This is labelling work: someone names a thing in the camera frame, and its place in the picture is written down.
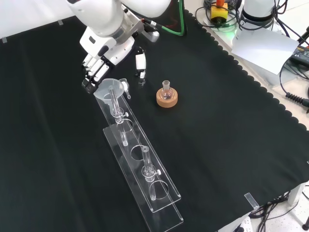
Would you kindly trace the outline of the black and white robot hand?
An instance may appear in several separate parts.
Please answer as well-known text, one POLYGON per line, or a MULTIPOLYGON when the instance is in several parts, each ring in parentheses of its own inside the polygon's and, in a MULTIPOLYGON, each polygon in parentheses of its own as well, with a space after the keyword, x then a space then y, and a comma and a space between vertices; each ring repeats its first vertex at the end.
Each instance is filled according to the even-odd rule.
POLYGON ((113 37, 99 37, 89 27, 86 28, 80 39, 80 45, 87 52, 82 62, 84 71, 82 87, 88 94, 93 94, 108 71, 129 55, 135 38, 141 33, 144 33, 144 30, 136 30, 123 43, 118 43, 113 37))

